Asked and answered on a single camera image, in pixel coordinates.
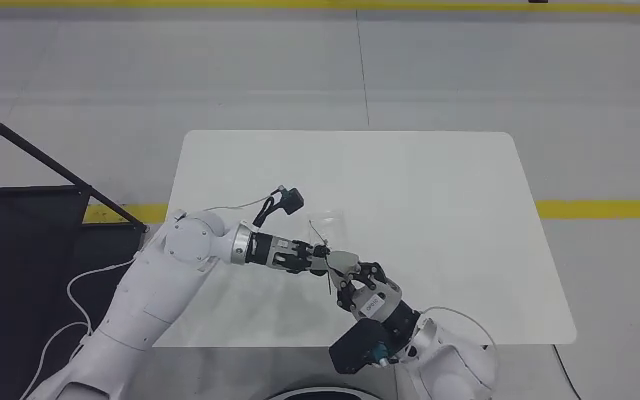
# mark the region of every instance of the gray floor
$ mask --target gray floor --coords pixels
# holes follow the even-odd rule
[[[108,14],[5,15],[0,120],[118,202],[167,202],[184,134],[224,128],[506,131],[536,200],[640,198],[638,19]],[[0,145],[0,186],[57,183]],[[544,228],[578,329],[560,347],[573,381],[636,399],[640,221]],[[496,399],[573,398],[548,345],[501,350]],[[254,400],[315,378],[342,379],[317,349],[158,349],[134,398]],[[351,383],[393,399],[395,382]]]

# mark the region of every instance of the black frame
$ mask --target black frame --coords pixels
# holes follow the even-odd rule
[[[129,221],[131,224],[133,224],[133,226],[136,227],[136,229],[140,229],[142,232],[146,232],[148,230],[147,226],[142,221],[129,214],[125,209],[114,203],[107,196],[100,193],[93,186],[83,181],[79,176],[63,167],[59,162],[49,157],[45,152],[29,143],[25,138],[18,135],[15,131],[11,130],[9,127],[2,123],[0,123],[0,136],[3,136],[5,139],[22,149],[24,152],[71,182],[80,191],[82,196],[87,197],[87,200],[88,198],[93,197],[105,206],[109,207],[115,213]]]

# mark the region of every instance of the yellow tape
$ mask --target yellow tape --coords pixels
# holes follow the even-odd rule
[[[298,8],[640,14],[640,4],[455,3],[429,0],[0,0],[0,8]]]
[[[122,208],[145,224],[159,224],[164,222],[168,204],[124,204]],[[84,223],[113,223],[127,220],[113,212],[103,204],[89,204],[84,214]]]
[[[536,207],[542,219],[640,218],[640,200],[541,200]]]
[[[127,204],[123,208],[145,224],[164,222],[167,204]],[[627,219],[640,218],[640,200],[540,200],[536,201],[541,219]],[[102,204],[90,204],[85,223],[125,222]]]

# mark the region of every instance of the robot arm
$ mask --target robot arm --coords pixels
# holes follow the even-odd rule
[[[258,225],[278,208],[291,214],[302,206],[297,190],[279,191],[281,202],[263,207]],[[136,254],[101,324],[83,339],[83,348],[28,398],[67,399],[89,390],[92,398],[122,399],[146,350],[184,311],[219,260],[296,274],[328,273],[338,306],[358,320],[329,349],[339,373],[400,362],[421,399],[489,398],[496,378],[493,358],[431,320],[420,324],[420,313],[402,301],[400,287],[379,264],[331,252],[324,244],[259,233],[243,223],[229,228],[207,211],[179,211],[168,218]]]

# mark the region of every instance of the white table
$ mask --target white table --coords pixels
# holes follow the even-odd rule
[[[169,209],[237,205],[278,185],[305,206],[263,231],[309,240],[341,210],[349,250],[377,261],[414,309],[444,305],[497,343],[570,343],[576,329],[511,137],[491,132],[193,131]],[[224,210],[251,220],[259,205]],[[329,346],[354,323],[327,279],[219,264],[157,346]],[[464,319],[434,317],[480,343]]]

